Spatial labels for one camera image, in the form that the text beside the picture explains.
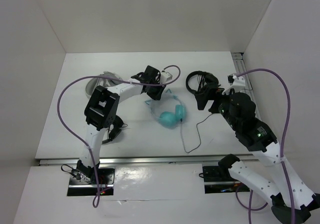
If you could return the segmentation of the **teal cat-ear headphones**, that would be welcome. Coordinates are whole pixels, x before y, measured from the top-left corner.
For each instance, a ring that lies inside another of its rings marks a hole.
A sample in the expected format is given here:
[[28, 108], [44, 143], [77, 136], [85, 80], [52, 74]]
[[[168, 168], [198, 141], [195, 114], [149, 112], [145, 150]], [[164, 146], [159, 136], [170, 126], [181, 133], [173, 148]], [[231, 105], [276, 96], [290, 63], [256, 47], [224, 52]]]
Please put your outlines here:
[[[175, 101], [174, 111], [160, 111], [157, 113], [157, 108], [162, 104], [168, 104], [170, 101]], [[174, 129], [177, 125], [182, 124], [187, 117], [186, 105], [179, 99], [173, 91], [168, 88], [164, 91], [160, 100], [148, 99], [144, 103], [150, 109], [153, 118], [164, 128]]]

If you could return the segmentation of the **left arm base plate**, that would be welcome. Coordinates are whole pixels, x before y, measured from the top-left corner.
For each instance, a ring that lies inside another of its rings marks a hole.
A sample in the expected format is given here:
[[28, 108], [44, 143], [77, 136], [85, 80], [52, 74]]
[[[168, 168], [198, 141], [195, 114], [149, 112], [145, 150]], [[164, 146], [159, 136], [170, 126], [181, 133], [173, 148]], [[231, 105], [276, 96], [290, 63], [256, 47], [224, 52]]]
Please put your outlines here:
[[[97, 182], [93, 176], [93, 180], [72, 168], [66, 171], [69, 176], [68, 197], [95, 196], [97, 191]], [[99, 188], [101, 196], [114, 195], [115, 168], [99, 168], [97, 170], [99, 177]]]

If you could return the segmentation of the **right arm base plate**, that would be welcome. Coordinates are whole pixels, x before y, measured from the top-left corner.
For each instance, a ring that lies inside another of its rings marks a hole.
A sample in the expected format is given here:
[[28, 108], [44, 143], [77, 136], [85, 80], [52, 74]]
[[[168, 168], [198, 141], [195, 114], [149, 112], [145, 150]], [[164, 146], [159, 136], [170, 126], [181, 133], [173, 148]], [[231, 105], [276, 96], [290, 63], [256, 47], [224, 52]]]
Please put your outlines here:
[[222, 194], [235, 192], [249, 192], [250, 189], [240, 181], [233, 179], [219, 166], [203, 166], [198, 175], [204, 181], [206, 194]]

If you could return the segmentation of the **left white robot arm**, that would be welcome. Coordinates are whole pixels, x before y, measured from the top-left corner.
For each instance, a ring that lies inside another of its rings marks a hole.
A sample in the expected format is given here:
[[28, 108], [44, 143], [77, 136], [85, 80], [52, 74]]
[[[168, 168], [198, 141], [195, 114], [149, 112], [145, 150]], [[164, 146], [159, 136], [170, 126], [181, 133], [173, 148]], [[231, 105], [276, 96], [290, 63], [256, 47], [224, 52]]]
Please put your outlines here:
[[100, 151], [105, 132], [116, 125], [117, 110], [121, 102], [132, 97], [147, 94], [152, 100], [160, 100], [165, 87], [173, 76], [163, 70], [147, 66], [144, 71], [131, 76], [128, 80], [118, 78], [115, 74], [101, 74], [97, 80], [111, 81], [114, 84], [104, 86], [98, 84], [84, 109], [86, 136], [80, 137], [64, 122], [61, 115], [62, 96], [58, 97], [57, 115], [65, 129], [84, 144], [84, 150], [77, 161], [76, 170], [88, 184], [99, 180]]

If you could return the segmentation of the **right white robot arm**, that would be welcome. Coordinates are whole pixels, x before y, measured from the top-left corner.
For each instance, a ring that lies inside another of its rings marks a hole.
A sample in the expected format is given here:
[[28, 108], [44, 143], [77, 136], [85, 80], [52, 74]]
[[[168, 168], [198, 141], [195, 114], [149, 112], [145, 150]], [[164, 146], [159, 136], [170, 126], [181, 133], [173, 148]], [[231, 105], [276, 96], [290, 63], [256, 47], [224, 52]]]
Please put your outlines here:
[[272, 179], [254, 172], [233, 154], [219, 161], [220, 178], [245, 184], [270, 205], [282, 224], [303, 224], [309, 219], [311, 211], [320, 207], [320, 195], [309, 189], [281, 156], [280, 143], [270, 127], [256, 118], [256, 104], [250, 96], [234, 91], [226, 95], [223, 89], [213, 88], [195, 94], [195, 99], [199, 110], [213, 102], [209, 111], [223, 116], [238, 141], [266, 167]]

